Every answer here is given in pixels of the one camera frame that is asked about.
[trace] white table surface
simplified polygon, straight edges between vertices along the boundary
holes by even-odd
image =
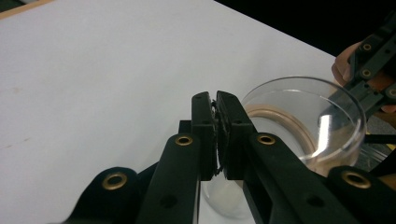
[[[191,97],[333,56],[209,0],[58,0],[0,20],[0,223],[62,222],[103,170],[156,162]],[[216,214],[200,223],[254,223]]]

